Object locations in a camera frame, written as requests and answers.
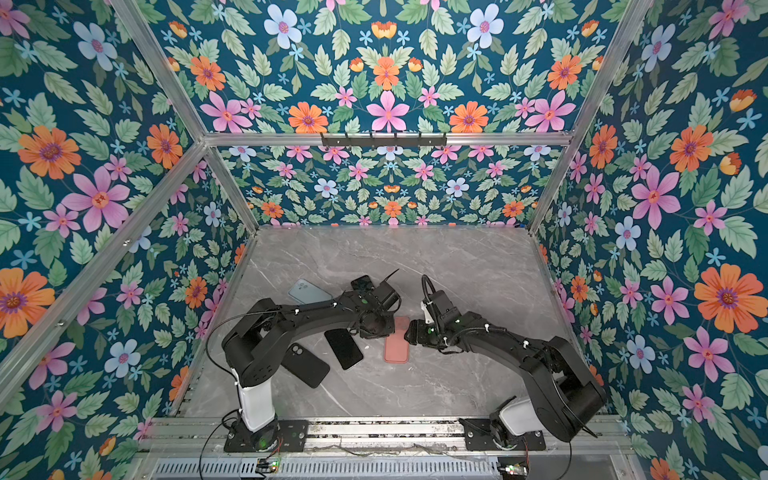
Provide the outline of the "pink phone case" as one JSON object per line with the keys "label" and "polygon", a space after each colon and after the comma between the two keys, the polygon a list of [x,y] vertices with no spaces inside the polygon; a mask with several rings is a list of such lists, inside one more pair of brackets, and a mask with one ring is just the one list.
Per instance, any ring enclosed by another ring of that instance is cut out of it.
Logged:
{"label": "pink phone case", "polygon": [[388,364],[405,364],[409,360],[410,344],[405,339],[405,334],[410,326],[407,317],[396,317],[395,329],[385,340],[384,361]]}

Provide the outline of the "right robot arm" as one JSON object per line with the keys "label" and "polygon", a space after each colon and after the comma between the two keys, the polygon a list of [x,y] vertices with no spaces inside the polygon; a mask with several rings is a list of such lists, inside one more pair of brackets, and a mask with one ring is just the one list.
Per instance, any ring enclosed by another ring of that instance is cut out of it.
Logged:
{"label": "right robot arm", "polygon": [[531,338],[476,312],[462,313],[443,291],[427,296],[423,310],[424,317],[411,321],[404,334],[409,344],[442,354],[483,355],[522,379],[526,394],[512,397],[489,416],[499,445],[544,431],[566,443],[580,432],[596,435],[589,423],[605,406],[607,395],[565,338]]}

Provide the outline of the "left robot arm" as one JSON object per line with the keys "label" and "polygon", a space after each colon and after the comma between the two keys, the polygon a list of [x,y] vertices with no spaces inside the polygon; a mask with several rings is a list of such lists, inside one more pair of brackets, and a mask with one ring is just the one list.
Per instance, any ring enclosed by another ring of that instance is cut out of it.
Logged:
{"label": "left robot arm", "polygon": [[329,300],[304,305],[278,305],[270,298],[256,302],[221,342],[237,388],[234,436],[252,451],[268,450],[278,441],[271,378],[295,341],[332,330],[384,338],[395,331],[400,304],[400,295],[387,281],[374,284],[367,275]]}

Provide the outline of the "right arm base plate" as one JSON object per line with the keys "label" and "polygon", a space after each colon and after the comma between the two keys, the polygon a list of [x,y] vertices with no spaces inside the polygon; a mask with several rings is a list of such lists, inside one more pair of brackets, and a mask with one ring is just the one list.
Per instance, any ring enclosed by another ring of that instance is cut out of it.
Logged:
{"label": "right arm base plate", "polygon": [[464,429],[465,447],[468,451],[544,451],[546,443],[541,431],[523,435],[510,433],[496,419],[459,418]]}

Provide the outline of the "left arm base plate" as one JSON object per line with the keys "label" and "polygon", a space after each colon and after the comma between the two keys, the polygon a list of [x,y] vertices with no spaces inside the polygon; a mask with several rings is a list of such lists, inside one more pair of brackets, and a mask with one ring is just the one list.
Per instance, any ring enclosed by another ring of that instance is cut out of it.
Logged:
{"label": "left arm base plate", "polygon": [[227,453],[302,452],[308,438],[306,420],[273,420],[252,432],[242,419],[229,427],[224,445]]}

